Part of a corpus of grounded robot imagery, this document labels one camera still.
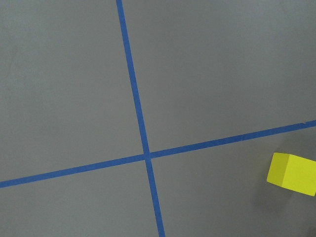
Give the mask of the yellow block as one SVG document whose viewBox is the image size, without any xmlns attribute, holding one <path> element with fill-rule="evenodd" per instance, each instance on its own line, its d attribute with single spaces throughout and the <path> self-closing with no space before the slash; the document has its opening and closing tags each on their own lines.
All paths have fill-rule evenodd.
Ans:
<svg viewBox="0 0 316 237">
<path fill-rule="evenodd" d="M 302 193 L 316 195 L 316 162 L 286 153 L 274 153 L 267 182 Z"/>
</svg>

